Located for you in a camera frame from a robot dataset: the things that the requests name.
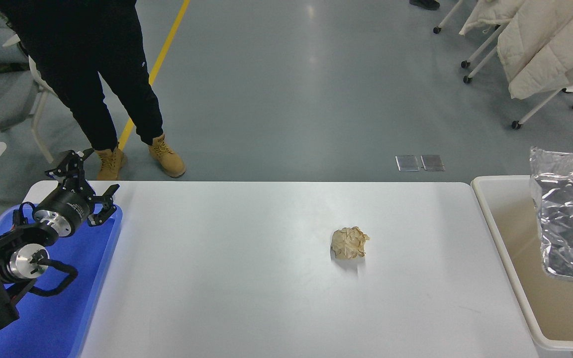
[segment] white bin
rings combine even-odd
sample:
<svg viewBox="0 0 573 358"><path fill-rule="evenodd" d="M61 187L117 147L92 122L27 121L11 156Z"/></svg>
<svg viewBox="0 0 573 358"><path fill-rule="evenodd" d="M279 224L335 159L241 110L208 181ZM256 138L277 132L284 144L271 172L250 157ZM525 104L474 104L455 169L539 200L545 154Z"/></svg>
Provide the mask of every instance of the white bin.
<svg viewBox="0 0 573 358"><path fill-rule="evenodd" d="M534 342L573 352L573 282L543 271L530 177L478 177L473 189Z"/></svg>

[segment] black shoe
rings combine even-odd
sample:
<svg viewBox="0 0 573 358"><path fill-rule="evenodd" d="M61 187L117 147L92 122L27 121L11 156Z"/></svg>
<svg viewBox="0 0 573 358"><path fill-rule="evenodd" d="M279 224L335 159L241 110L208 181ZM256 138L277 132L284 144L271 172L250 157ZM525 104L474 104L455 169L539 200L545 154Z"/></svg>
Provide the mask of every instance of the black shoe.
<svg viewBox="0 0 573 358"><path fill-rule="evenodd" d="M409 3L414 6L423 7L426 10L439 9L439 3L435 0L409 0Z"/></svg>

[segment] tan boot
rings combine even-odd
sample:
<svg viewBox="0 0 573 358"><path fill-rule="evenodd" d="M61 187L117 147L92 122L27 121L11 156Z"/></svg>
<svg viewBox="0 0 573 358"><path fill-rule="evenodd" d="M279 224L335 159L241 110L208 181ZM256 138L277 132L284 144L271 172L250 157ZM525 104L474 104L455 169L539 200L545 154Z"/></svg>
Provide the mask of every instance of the tan boot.
<svg viewBox="0 0 573 358"><path fill-rule="evenodd" d="M185 174L185 164L183 160L165 142L165 134L156 137L152 141L150 155L161 163L163 171L170 177L177 178Z"/></svg>
<svg viewBox="0 0 573 358"><path fill-rule="evenodd" d="M100 171L96 180L118 180L118 171L127 162L127 156L116 147L111 149L95 150L100 158Z"/></svg>

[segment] chair leg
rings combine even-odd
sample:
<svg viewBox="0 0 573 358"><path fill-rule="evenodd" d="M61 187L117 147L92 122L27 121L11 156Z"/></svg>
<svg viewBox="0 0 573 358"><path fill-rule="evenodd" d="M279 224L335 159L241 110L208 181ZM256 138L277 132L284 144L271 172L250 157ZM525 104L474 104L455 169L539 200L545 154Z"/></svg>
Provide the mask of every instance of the chair leg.
<svg viewBox="0 0 573 358"><path fill-rule="evenodd" d="M41 150L41 154L45 157L48 163L52 163L54 161L54 157L50 154L48 147L45 145L45 141L41 139L39 136L39 120L41 119L41 115L43 115L43 108L45 108L46 101L48 100L48 96L50 95L49 91L43 90L41 92L41 96L39 97L39 103L37 104L37 109L34 111L32 115L32 127L30 131L32 131L32 136L34 137L34 141L36 141L39 150Z"/></svg>
<svg viewBox="0 0 573 358"><path fill-rule="evenodd" d="M471 54L470 57L468 57L468 59L461 62L461 67L468 68L468 66L470 66L470 63L472 63L472 61L474 61L477 57L479 57L479 55L486 49L486 47L492 41L494 41L495 38L498 38L498 35L500 35L501 32L503 32L506 26L507 23L504 23L503 25L498 27L498 29L494 30L494 32L492 32L492 34L479 46L479 48L477 48L477 50L473 52L473 54Z"/></svg>
<svg viewBox="0 0 573 358"><path fill-rule="evenodd" d="M551 93L551 95L549 95L545 100L543 100L543 102L539 103L536 107L534 107L531 111L529 111L525 116L523 116L523 118L521 118L521 120L515 120L514 122L512 122L512 129L520 129L521 125L525 124L525 122L527 122L528 119L530 119L531 116L534 115L534 113L536 113L537 111L539 111L539 109L543 108L543 106L547 103L550 102L550 100L557 95L557 93L559 93L561 90L556 90L553 91Z"/></svg>
<svg viewBox="0 0 573 358"><path fill-rule="evenodd" d="M475 69L470 72L470 75L464 76L464 83L469 84L473 77L485 66L485 64L492 58L492 56L496 55L496 46L484 57L481 62L475 67Z"/></svg>
<svg viewBox="0 0 573 358"><path fill-rule="evenodd" d="M432 32L434 34L438 34L439 32L441 32L441 28L444 27L446 25L446 23L448 22L448 20L450 20L450 18L452 17L452 15L457 12L457 9L459 9L459 7L461 6L461 4L464 2L464 0L459 0L457 2L457 4L455 4L455 6L452 7L452 9L450 10L450 12L448 12L448 14L446 15L446 17L444 17L443 20L441 20L441 22L439 23L439 25L437 25L434 29L432 29Z"/></svg>

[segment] black cable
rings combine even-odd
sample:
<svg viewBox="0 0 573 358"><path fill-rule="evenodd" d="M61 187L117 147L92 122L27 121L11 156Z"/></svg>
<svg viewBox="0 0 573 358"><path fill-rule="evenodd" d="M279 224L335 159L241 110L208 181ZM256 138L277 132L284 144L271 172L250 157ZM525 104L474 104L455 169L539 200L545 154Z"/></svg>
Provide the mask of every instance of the black cable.
<svg viewBox="0 0 573 358"><path fill-rule="evenodd" d="M24 205L30 205L30 208L32 208L32 211L34 211L34 204L32 204L32 202L29 201L25 201L22 202L21 204L19 204L19 208L14 210L12 213L12 226L13 228L15 226L21 226L21 225L25 225L28 224L28 219L25 218L25 215L23 214L23 206Z"/></svg>
<svg viewBox="0 0 573 358"><path fill-rule="evenodd" d="M41 259L37 263L39 265L46 265L48 267L53 267L61 272L65 272L66 274L68 274L68 276L64 278L63 281L61 281L61 283L52 290L43 290L39 287L30 288L30 293L40 295L41 297L50 297L51 295L60 294L79 275L79 271L77 270L77 268L71 265L64 264L61 261Z"/></svg>

